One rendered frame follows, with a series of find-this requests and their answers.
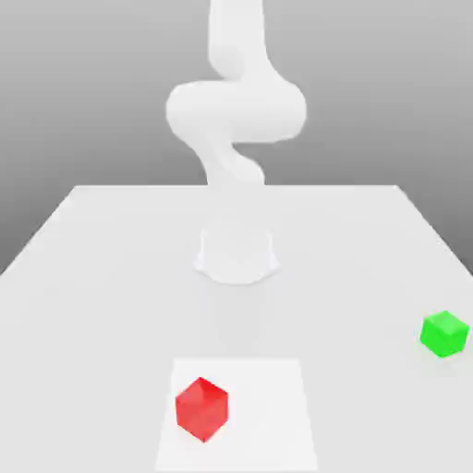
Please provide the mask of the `small red cube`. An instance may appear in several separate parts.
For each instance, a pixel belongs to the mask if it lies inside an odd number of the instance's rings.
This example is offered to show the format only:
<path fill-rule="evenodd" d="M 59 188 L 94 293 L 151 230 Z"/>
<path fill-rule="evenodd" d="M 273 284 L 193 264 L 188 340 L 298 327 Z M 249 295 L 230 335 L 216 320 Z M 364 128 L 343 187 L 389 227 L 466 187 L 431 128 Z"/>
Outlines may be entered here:
<path fill-rule="evenodd" d="M 221 387 L 199 377 L 175 398 L 176 424 L 202 443 L 228 421 L 229 395 Z"/>

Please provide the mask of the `small green cube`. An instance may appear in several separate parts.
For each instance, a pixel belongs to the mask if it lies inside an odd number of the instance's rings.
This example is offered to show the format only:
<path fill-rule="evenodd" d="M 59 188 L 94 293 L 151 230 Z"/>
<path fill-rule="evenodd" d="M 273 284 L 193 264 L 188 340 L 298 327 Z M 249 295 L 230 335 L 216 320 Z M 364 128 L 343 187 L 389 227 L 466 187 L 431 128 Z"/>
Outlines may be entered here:
<path fill-rule="evenodd" d="M 470 327 L 451 312 L 444 310 L 423 320 L 420 342 L 439 358 L 461 352 Z"/>

